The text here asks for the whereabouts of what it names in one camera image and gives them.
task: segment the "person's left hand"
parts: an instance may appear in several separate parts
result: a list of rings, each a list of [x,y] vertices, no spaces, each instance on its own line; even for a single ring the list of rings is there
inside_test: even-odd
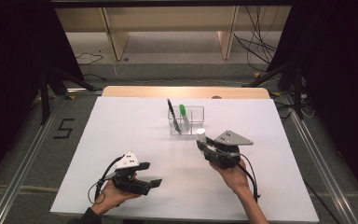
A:
[[[124,203],[126,200],[140,196],[140,194],[123,192],[115,187],[112,180],[108,180],[91,209],[95,214],[100,216],[119,204]]]

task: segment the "black cloth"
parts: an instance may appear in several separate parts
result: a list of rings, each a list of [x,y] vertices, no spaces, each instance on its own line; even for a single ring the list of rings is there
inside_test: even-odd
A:
[[[94,213],[94,211],[91,210],[91,208],[88,208],[86,213],[79,218],[73,218],[68,221],[67,224],[101,224],[101,218],[97,216],[97,214]]]

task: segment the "clear pen holder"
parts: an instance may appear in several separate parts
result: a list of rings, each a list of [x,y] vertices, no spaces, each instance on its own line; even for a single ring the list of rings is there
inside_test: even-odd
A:
[[[179,106],[173,106],[173,112],[175,113],[176,121],[178,122],[181,133],[177,132],[173,123],[173,117],[171,111],[168,109],[168,121],[170,123],[171,135],[191,135],[196,134],[198,128],[202,128],[204,121],[204,107],[203,106],[186,106],[186,118],[180,113]]]

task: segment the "floor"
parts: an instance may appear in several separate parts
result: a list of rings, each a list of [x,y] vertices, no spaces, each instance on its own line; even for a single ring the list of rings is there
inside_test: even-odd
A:
[[[254,81],[257,74],[264,74],[255,69],[263,70],[268,66],[236,40],[229,60],[223,60],[217,36],[211,32],[131,33],[119,62],[112,61],[105,34],[67,35],[86,81],[96,87],[240,87]],[[263,35],[266,43],[277,46],[279,32]],[[251,38],[246,32],[237,33],[237,36]],[[268,55],[256,45],[252,49],[262,58]],[[279,76],[276,76],[260,87],[266,88],[276,102],[300,172],[311,186],[309,193],[320,223],[358,223],[355,176],[339,156],[318,112],[312,108],[310,98],[303,100],[306,105],[302,108],[304,119],[298,119],[293,108],[287,106],[293,103],[293,95],[291,92],[277,93],[278,81]],[[35,223],[36,219],[38,223],[66,223],[70,219],[51,214],[49,208],[100,92],[78,91],[80,88],[71,82],[65,82],[65,85],[70,89],[67,97],[50,95],[53,119],[46,125],[40,125],[41,103],[35,99],[17,140],[0,164],[0,211],[6,211],[0,223]],[[73,130],[70,137],[60,139],[63,120]],[[103,223],[122,222],[121,219],[103,218]],[[144,223],[167,222],[146,220]]]

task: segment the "white cylinder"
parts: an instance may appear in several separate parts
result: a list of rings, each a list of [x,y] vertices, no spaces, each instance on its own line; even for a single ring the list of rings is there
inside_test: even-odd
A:
[[[206,143],[205,129],[197,129],[197,137],[201,143]]]

